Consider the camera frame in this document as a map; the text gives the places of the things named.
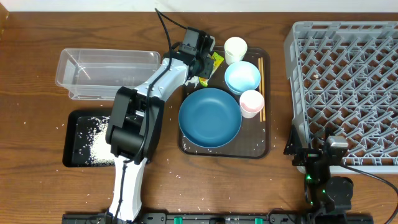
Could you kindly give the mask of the yellow green snack wrapper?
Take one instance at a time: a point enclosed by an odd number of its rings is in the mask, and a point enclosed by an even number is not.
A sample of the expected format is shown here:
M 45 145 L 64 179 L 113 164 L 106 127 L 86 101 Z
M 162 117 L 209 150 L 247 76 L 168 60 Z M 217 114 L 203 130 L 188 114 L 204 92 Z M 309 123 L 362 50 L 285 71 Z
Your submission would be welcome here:
M 213 52 L 213 54 L 211 55 L 211 58 L 214 60 L 214 62 L 213 62 L 213 69 L 212 69 L 212 72 L 211 72 L 209 78 L 201 78 L 201 77 L 199 78 L 199 82 L 203 87 L 208 86 L 208 81 L 210 80 L 210 78 L 213 76 L 213 74 L 217 71 L 218 67 L 224 61 L 224 58 L 216 52 Z

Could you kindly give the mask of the light blue bowl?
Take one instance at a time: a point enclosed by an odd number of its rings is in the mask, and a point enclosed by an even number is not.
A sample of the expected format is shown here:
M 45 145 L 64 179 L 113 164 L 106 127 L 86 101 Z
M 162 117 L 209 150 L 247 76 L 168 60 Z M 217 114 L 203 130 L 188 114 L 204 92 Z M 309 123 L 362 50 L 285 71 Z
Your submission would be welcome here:
M 261 82 L 259 69 L 251 62 L 239 61 L 229 65 L 224 73 L 228 89 L 235 95 L 255 90 Z

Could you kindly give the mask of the dark blue plate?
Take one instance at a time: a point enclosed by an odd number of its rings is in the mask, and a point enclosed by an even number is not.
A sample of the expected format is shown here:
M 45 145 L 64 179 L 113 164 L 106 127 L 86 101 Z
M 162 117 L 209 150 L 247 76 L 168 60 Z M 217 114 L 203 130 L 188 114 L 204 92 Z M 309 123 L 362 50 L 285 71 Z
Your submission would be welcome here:
M 238 102 L 229 93 L 217 88 L 202 88 L 184 99 L 178 123 L 182 134 L 191 143 L 217 148 L 238 135 L 242 115 Z

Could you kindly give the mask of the pink cup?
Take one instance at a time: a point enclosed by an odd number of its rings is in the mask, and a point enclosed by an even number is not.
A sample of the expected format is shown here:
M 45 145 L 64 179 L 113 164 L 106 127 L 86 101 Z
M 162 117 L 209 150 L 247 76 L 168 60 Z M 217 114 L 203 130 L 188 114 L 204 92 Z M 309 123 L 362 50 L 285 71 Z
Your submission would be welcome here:
M 245 91 L 239 98 L 241 114 L 244 118 L 253 118 L 265 105 L 263 95 L 256 90 Z

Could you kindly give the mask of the pile of white rice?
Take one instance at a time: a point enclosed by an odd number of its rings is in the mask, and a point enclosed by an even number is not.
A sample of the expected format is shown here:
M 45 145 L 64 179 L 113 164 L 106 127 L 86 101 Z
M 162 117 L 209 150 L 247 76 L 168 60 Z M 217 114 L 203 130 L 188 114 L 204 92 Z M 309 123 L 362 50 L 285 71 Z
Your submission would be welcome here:
M 114 155 L 105 136 L 109 116 L 83 116 L 76 124 L 73 160 L 79 166 L 113 166 Z

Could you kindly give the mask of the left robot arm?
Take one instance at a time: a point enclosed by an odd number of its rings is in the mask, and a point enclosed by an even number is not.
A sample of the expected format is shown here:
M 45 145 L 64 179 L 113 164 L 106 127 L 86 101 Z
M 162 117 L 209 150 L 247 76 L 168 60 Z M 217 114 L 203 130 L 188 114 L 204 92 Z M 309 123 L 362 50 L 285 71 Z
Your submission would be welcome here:
M 144 169 L 159 143 L 165 102 L 189 79 L 210 76 L 213 47 L 175 44 L 144 83 L 134 88 L 123 86 L 116 92 L 105 136 L 116 171 L 115 195 L 106 223 L 132 223 L 137 218 Z

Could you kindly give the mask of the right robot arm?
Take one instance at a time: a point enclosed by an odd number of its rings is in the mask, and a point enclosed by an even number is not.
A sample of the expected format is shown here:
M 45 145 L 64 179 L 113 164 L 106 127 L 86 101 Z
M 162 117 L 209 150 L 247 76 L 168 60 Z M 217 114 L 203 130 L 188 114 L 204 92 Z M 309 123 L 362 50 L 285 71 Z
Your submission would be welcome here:
M 296 216 L 295 223 L 348 222 L 346 211 L 351 209 L 353 182 L 347 177 L 333 177 L 330 172 L 330 167 L 339 165 L 347 150 L 347 140 L 329 129 L 318 149 L 304 147 L 296 127 L 291 127 L 283 154 L 294 157 L 293 166 L 305 168 L 305 200 L 311 205 Z

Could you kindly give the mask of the grey dishwasher rack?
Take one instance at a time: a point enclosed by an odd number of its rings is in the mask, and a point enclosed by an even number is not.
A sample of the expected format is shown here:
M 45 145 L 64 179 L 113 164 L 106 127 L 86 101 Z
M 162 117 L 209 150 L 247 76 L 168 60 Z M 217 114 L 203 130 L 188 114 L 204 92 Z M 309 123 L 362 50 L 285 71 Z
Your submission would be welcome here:
M 302 145 L 330 129 L 348 142 L 332 173 L 396 174 L 397 22 L 296 22 L 284 55 Z

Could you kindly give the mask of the black waste tray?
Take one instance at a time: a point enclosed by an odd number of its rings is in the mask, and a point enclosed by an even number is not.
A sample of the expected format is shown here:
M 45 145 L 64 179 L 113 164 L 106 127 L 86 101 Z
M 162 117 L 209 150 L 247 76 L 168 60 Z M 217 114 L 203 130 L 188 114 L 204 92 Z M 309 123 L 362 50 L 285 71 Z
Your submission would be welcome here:
M 62 162 L 65 167 L 107 167 L 114 155 L 105 141 L 111 110 L 80 109 L 68 117 Z

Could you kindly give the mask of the cream white cup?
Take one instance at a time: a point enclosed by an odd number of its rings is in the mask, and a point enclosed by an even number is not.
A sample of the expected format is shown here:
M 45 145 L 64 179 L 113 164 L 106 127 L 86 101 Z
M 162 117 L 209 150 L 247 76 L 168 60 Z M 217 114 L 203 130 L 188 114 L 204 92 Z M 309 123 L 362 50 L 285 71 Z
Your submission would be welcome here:
M 242 61 L 248 49 L 246 41 L 240 37 L 230 37 L 224 44 L 225 61 L 228 65 Z

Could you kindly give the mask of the left wooden chopstick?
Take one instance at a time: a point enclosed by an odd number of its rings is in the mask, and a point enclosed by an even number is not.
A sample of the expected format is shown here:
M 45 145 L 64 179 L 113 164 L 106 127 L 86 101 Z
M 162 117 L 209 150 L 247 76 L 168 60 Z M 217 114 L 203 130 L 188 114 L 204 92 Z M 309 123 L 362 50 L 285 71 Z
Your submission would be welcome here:
M 259 69 L 259 72 L 260 72 L 260 75 L 261 75 L 261 80 L 260 80 L 260 84 L 259 84 L 258 88 L 259 88 L 259 93 L 262 94 L 262 74 L 263 74 L 263 71 L 262 71 L 262 57 L 259 57 L 257 61 L 258 61 L 258 69 Z M 263 120 L 262 109 L 260 110 L 259 115 L 260 115 L 260 122 L 262 122 L 262 120 Z

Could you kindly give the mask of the wooden chopstick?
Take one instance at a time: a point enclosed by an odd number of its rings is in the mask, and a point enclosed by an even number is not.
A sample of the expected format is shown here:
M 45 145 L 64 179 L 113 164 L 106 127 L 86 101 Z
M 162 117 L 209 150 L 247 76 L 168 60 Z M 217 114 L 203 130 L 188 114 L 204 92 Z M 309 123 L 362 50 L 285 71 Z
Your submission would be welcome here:
M 258 61 L 258 69 L 259 69 L 259 72 L 260 72 L 260 75 L 261 75 L 261 80 L 260 80 L 260 84 L 259 84 L 258 88 L 259 88 L 259 93 L 262 94 L 262 74 L 263 74 L 263 71 L 262 71 L 262 57 L 259 57 L 257 61 Z M 263 120 L 262 109 L 260 110 L 259 115 L 260 115 L 260 122 L 262 122 L 262 120 Z
M 262 91 L 261 91 L 261 93 L 262 93 L 262 96 L 263 96 L 263 99 L 264 99 L 264 107 L 263 107 L 263 109 L 262 109 L 262 117 L 263 117 L 263 121 L 266 121 L 266 103 L 265 103 L 265 100 L 266 100 L 266 97 L 265 97 L 265 75 L 264 75 L 264 58 L 263 57 L 261 57 L 261 58 L 259 58 L 259 60 L 260 60 L 260 66 L 261 66 L 261 87 L 262 87 Z

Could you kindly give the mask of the dark brown serving tray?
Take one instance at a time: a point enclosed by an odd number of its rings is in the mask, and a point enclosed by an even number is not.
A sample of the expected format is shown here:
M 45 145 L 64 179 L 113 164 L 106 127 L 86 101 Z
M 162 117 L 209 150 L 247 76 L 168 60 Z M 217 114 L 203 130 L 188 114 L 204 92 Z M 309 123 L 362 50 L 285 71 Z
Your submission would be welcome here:
M 270 58 L 268 53 L 261 48 L 248 48 L 243 60 L 251 62 L 258 68 L 258 58 L 264 58 L 265 75 L 265 103 L 266 121 L 260 122 L 259 113 L 255 117 L 243 118 L 241 129 L 237 136 L 224 146 L 217 148 L 204 148 L 190 142 L 182 132 L 178 134 L 177 145 L 179 149 L 193 156 L 233 157 L 242 159 L 261 159 L 265 157 L 271 145 L 271 88 L 270 88 Z

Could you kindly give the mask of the right wooden chopstick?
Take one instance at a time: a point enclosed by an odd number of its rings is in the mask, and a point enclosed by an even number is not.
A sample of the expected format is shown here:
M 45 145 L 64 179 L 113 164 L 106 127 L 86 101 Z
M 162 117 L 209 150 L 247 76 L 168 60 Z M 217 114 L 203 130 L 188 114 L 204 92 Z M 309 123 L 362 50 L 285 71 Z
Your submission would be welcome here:
M 262 109 L 262 117 L 263 117 L 263 121 L 266 121 L 266 103 L 265 103 L 265 100 L 266 100 L 266 97 L 265 97 L 265 75 L 264 75 L 264 58 L 263 57 L 261 57 L 261 58 L 259 58 L 259 60 L 260 60 L 260 66 L 261 66 L 261 87 L 262 87 L 262 91 L 261 91 L 261 93 L 262 93 L 262 96 L 263 96 L 263 99 L 264 99 L 264 107 L 263 107 L 263 109 Z

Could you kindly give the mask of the clear plastic bin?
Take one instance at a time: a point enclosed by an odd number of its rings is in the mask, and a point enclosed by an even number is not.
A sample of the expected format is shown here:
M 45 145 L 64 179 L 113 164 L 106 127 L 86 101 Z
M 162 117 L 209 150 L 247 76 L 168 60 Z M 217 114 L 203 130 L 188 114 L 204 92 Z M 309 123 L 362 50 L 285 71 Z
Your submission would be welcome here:
M 143 84 L 160 67 L 154 51 L 116 49 L 64 49 L 55 84 L 69 91 L 73 100 L 113 101 L 122 87 Z

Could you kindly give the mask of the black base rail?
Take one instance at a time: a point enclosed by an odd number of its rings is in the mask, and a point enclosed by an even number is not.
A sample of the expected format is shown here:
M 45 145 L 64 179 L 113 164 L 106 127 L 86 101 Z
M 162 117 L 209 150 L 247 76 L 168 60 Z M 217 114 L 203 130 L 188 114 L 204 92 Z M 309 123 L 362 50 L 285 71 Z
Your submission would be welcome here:
M 111 223 L 110 217 L 103 213 L 94 214 L 64 214 L 62 224 L 92 224 Z M 133 223 L 136 224 L 289 224 L 309 223 L 304 216 L 283 214 L 282 212 L 270 213 L 264 216 L 255 215 L 185 215 L 146 213 L 139 215 Z

